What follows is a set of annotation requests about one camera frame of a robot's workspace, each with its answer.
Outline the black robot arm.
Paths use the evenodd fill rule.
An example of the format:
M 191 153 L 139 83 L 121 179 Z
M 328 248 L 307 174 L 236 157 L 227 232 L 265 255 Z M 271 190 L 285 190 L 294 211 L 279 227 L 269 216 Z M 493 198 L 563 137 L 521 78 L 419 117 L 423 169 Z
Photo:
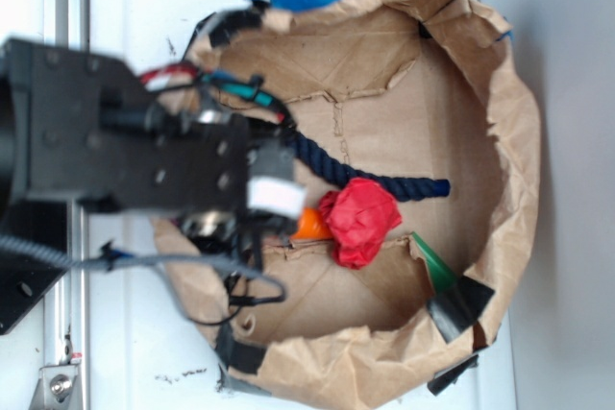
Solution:
M 296 124 L 259 79 L 12 38 L 1 48 L 1 209 L 74 201 L 193 235 L 295 232 Z

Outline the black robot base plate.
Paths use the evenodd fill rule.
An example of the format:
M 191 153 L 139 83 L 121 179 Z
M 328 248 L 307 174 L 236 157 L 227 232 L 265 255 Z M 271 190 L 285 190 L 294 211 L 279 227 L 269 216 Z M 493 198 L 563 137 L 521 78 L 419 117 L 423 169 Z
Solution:
M 65 204 L 22 202 L 1 220 L 1 233 L 66 252 Z M 26 255 L 1 252 L 1 333 L 9 334 L 62 277 L 63 271 Z

